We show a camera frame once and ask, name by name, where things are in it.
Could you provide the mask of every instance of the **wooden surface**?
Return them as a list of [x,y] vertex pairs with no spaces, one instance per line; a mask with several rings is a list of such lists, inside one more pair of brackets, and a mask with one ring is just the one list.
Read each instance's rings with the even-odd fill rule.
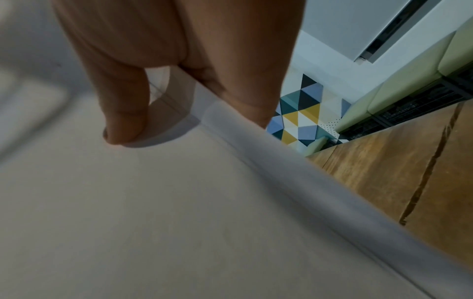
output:
[[309,159],[422,240],[473,267],[473,100]]

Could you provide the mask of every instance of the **hand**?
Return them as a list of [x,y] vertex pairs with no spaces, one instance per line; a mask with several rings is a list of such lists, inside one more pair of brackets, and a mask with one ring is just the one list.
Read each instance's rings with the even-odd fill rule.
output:
[[100,99],[111,144],[146,126],[144,68],[178,65],[265,127],[301,25],[304,0],[53,0]]

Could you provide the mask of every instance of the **floor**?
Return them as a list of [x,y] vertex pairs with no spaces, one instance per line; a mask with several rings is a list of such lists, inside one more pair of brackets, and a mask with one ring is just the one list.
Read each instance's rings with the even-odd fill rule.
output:
[[296,84],[281,97],[267,131],[299,153],[323,137],[329,145],[347,142],[334,128],[351,104],[304,74]]

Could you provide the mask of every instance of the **wooden board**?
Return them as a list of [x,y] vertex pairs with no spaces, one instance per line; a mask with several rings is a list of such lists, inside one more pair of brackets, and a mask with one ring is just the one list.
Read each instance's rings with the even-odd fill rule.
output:
[[329,160],[330,156],[333,154],[334,150],[336,149],[337,146],[332,146],[327,149],[324,149],[323,151],[317,152],[315,154],[312,154],[307,157],[309,161],[314,163],[315,165],[319,166],[320,168],[323,168],[325,163]]
[[466,102],[406,227],[473,267],[473,101]]
[[323,168],[399,221],[455,108],[453,105],[338,145]]

